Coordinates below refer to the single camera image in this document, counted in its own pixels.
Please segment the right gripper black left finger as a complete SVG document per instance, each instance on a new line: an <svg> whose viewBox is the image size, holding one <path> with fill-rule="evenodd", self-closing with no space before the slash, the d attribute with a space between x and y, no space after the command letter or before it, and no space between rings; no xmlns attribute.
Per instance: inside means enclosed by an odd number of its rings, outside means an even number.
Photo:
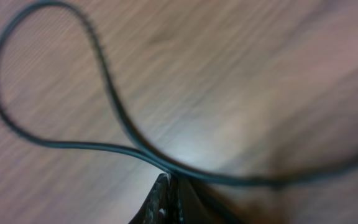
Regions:
<svg viewBox="0 0 358 224"><path fill-rule="evenodd" d="M160 174L129 224L164 224L168 220L170 175Z"/></svg>

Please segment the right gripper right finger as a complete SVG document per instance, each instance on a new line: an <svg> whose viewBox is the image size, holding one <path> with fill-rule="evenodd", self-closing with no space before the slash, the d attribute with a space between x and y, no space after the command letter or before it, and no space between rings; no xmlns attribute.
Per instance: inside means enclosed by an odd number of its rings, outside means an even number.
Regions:
<svg viewBox="0 0 358 224"><path fill-rule="evenodd" d="M215 198L194 188L185 178L178 180L179 211L185 224L241 224L243 221L219 203Z"/></svg>

